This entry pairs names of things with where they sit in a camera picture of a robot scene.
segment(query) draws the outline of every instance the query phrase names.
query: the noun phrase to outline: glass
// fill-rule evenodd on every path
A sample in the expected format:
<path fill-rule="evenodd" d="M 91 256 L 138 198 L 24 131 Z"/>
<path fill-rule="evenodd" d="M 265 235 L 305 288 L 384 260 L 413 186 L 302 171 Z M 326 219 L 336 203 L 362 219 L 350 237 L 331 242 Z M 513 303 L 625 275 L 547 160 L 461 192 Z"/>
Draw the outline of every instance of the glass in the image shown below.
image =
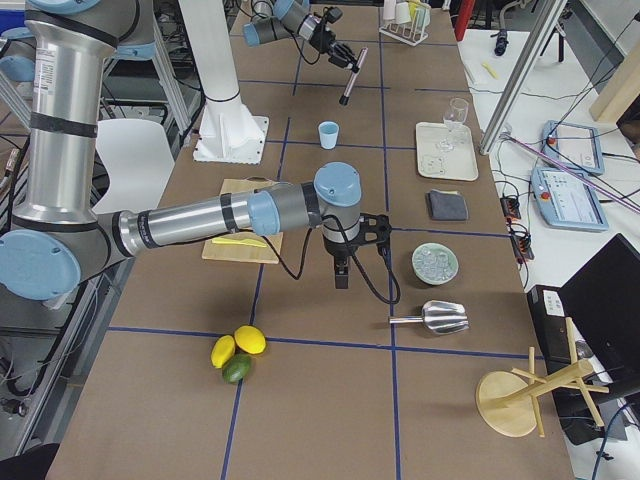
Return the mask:
<path fill-rule="evenodd" d="M 469 102 L 464 98 L 452 98 L 449 102 L 449 107 L 442 115 L 442 121 L 447 127 L 447 136 L 436 143 L 439 150 L 443 152 L 450 152 L 455 148 L 453 144 L 453 131 L 461 127 L 464 122 L 467 121 L 467 114 L 469 113 Z"/>

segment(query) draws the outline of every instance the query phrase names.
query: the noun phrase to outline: blue and white device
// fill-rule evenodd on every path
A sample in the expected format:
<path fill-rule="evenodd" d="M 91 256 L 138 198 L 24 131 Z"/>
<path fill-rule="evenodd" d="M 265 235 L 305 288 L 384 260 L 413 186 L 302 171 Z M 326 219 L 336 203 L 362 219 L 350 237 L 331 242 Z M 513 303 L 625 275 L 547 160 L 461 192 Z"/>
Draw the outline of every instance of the blue and white device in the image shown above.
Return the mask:
<path fill-rule="evenodd" d="M 575 173 L 586 177 L 585 173 Z M 595 191 L 573 175 L 536 167 L 531 172 L 531 187 L 542 217 L 552 227 L 589 232 L 609 229 Z"/>
<path fill-rule="evenodd" d="M 542 129 L 542 152 L 569 168 L 604 173 L 600 133 L 595 127 L 549 120 Z"/>

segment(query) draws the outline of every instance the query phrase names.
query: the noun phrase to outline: computer monitor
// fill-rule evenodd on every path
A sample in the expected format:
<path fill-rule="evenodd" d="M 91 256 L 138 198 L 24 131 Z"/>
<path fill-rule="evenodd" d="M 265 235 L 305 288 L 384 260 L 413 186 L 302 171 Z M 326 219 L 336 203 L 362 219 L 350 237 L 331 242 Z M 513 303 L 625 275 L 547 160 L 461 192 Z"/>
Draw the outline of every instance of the computer monitor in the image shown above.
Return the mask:
<path fill-rule="evenodd" d="M 617 234 L 558 294 L 565 314 L 613 379 L 612 391 L 640 402 L 640 253 Z M 632 409 L 640 418 L 640 405 Z"/>

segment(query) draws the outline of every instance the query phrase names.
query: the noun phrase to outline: red object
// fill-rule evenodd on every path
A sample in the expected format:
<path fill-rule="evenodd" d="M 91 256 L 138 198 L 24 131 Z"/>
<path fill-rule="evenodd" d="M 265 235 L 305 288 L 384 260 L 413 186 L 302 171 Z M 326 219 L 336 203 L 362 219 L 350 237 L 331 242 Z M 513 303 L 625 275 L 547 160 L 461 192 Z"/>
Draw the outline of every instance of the red object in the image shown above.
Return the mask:
<path fill-rule="evenodd" d="M 460 11 L 458 12 L 458 19 L 456 20 L 456 26 L 454 31 L 456 33 L 456 40 L 461 42 L 464 38 L 464 32 L 467 31 L 467 25 L 469 24 L 469 19 L 473 14 L 473 6 L 475 5 L 476 0 L 462 0 L 462 5 L 460 5 Z"/>

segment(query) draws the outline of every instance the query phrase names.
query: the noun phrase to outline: blue cup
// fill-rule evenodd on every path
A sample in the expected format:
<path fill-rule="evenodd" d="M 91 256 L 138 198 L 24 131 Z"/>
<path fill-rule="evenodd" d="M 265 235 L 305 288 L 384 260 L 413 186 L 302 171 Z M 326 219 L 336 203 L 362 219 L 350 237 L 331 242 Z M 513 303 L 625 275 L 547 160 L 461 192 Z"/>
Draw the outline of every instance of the blue cup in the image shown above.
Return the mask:
<path fill-rule="evenodd" d="M 340 126 L 336 122 L 322 122 L 318 125 L 320 145 L 326 150 L 331 150 L 338 142 Z"/>

